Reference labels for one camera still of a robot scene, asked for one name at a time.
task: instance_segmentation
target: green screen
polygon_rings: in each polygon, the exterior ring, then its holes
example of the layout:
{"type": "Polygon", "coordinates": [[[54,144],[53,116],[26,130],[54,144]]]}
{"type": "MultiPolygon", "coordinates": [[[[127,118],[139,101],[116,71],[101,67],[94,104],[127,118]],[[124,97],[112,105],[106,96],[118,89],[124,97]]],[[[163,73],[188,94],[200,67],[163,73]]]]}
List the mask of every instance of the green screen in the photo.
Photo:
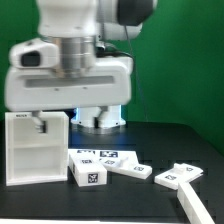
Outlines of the green screen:
{"type": "MultiPolygon", "coordinates": [[[[2,120],[9,49],[37,36],[39,18],[34,0],[0,4],[2,120]]],[[[160,0],[131,43],[136,68],[125,119],[187,124],[224,154],[224,1],[160,0]]],[[[130,51],[128,42],[115,44],[130,51]]]]}

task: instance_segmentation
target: black tabletop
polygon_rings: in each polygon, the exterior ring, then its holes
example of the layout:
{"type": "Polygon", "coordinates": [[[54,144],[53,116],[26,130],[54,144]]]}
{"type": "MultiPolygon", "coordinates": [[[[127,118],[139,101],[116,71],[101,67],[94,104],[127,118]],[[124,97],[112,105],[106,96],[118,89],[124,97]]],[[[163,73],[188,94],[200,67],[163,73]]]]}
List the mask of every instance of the black tabletop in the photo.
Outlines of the black tabletop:
{"type": "Polygon", "coordinates": [[[6,187],[3,122],[0,130],[0,218],[188,223],[177,191],[154,183],[174,163],[187,163],[204,170],[192,187],[215,223],[224,223],[224,157],[188,126],[129,122],[109,135],[71,131],[70,148],[134,150],[153,168],[146,180],[108,173],[107,185],[81,188],[70,170],[65,182],[6,187]]]}

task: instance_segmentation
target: white block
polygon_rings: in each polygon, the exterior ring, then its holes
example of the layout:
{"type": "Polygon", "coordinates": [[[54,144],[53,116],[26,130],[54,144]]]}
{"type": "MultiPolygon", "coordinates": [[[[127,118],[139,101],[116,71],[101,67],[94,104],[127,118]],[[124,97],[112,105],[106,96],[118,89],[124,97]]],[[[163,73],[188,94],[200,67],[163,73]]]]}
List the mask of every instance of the white block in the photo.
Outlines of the white block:
{"type": "Polygon", "coordinates": [[[155,177],[155,183],[177,190],[178,183],[191,182],[202,175],[203,170],[188,164],[174,164],[174,168],[155,177]]]}
{"type": "Polygon", "coordinates": [[[94,154],[97,160],[105,158],[113,158],[122,160],[124,158],[129,159],[130,163],[138,163],[138,158],[135,151],[116,151],[116,150],[97,150],[97,149],[69,149],[68,155],[79,156],[81,154],[94,154]]]}
{"type": "Polygon", "coordinates": [[[124,163],[119,159],[104,158],[100,162],[108,171],[139,179],[146,179],[152,173],[151,166],[141,165],[139,163],[128,163],[128,160],[125,160],[124,163]]]}
{"type": "Polygon", "coordinates": [[[191,224],[215,224],[189,183],[179,183],[177,198],[191,224]]]}
{"type": "Polygon", "coordinates": [[[107,170],[92,156],[76,158],[69,156],[69,167],[79,187],[103,185],[107,183],[107,170]]]}

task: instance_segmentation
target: white robot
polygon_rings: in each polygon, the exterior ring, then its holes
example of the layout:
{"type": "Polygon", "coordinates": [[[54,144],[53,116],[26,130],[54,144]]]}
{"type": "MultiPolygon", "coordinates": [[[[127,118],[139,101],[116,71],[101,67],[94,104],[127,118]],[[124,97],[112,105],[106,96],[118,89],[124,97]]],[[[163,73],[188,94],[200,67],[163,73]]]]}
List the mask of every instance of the white robot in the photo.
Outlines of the white robot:
{"type": "Polygon", "coordinates": [[[133,59],[108,52],[111,46],[105,40],[136,37],[156,4],[157,0],[37,0],[40,38],[10,52],[6,107],[32,112],[39,132],[45,125],[39,117],[43,110],[91,108],[80,109],[79,121],[73,122],[91,128],[121,124],[119,117],[115,124],[98,121],[105,114],[111,120],[105,112],[119,110],[116,105],[130,100],[133,59]]]}

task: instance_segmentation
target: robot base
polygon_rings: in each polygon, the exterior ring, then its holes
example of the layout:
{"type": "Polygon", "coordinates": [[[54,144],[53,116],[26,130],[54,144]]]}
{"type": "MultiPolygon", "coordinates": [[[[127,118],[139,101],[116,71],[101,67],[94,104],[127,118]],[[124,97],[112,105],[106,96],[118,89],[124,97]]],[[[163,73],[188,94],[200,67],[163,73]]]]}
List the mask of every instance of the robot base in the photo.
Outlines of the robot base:
{"type": "Polygon", "coordinates": [[[99,120],[99,127],[96,128],[94,118],[99,113],[99,107],[77,109],[76,116],[71,120],[72,129],[90,134],[111,134],[125,128],[126,122],[121,118],[121,106],[108,107],[108,111],[99,120]]]}

